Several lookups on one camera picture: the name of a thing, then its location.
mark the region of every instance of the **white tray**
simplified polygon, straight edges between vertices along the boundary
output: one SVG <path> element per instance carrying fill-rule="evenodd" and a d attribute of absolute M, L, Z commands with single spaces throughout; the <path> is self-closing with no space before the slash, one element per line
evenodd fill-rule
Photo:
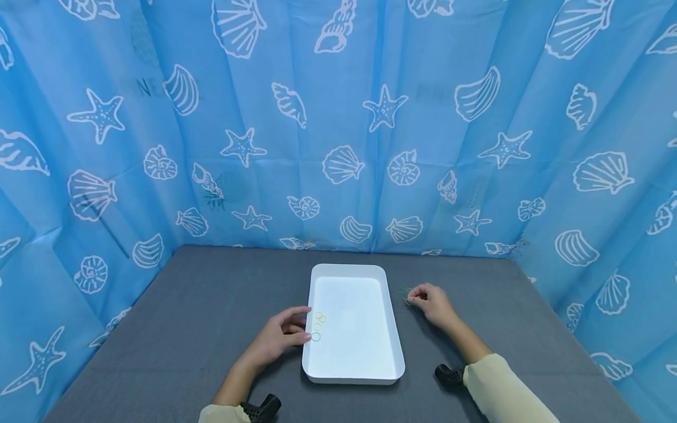
<path fill-rule="evenodd" d="M 385 271 L 320 264 L 310 277 L 303 371 L 314 383 L 390 385 L 404 374 Z"/>

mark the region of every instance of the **fabric backdrop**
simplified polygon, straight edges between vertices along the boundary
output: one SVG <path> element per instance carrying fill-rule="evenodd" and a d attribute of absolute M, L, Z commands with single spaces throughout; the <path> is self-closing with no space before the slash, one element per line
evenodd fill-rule
<path fill-rule="evenodd" d="M 677 420 L 674 0 L 0 0 L 0 64 L 0 421 L 184 244 L 514 259 Z"/>

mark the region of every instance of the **finger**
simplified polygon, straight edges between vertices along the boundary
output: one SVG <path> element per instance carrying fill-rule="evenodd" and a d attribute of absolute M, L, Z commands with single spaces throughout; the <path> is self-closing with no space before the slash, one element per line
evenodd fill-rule
<path fill-rule="evenodd" d="M 294 325 L 289 325 L 284 329 L 285 335 L 287 335 L 287 334 L 301 334 L 301 333 L 305 333 L 305 329 L 300 328 L 298 326 L 294 326 Z"/>
<path fill-rule="evenodd" d="M 310 311 L 311 308 L 308 306 L 290 307 L 287 310 L 284 310 L 281 313 L 274 315 L 272 319 L 278 324 L 282 325 L 286 320 L 290 319 L 291 317 L 294 317 L 297 314 L 308 314 L 310 313 Z"/>
<path fill-rule="evenodd" d="M 306 342 L 310 341 L 310 334 L 305 332 L 299 332 L 297 334 L 285 335 L 284 344 L 285 347 L 293 347 L 295 345 L 303 345 Z"/>

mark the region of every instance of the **beige sleeve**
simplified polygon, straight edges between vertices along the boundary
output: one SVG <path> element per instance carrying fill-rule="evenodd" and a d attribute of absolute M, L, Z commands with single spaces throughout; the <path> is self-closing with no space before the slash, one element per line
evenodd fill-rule
<path fill-rule="evenodd" d="M 239 405 L 230 407 L 210 404 L 200 412 L 198 423 L 251 423 L 251 421 Z"/>
<path fill-rule="evenodd" d="M 498 354 L 467 366 L 463 384 L 490 423 L 559 423 Z"/>

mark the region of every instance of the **forearm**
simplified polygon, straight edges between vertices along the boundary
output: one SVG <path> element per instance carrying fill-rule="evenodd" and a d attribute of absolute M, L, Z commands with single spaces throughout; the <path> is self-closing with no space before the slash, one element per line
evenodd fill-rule
<path fill-rule="evenodd" d="M 450 316 L 442 330 L 454 341 L 468 364 L 492 354 L 492 350 L 457 315 Z"/>
<path fill-rule="evenodd" d="M 257 374 L 259 374 L 257 366 L 250 364 L 243 358 L 239 358 L 230 368 L 221 388 L 216 396 L 214 396 L 212 404 L 235 407 L 245 402 Z"/>

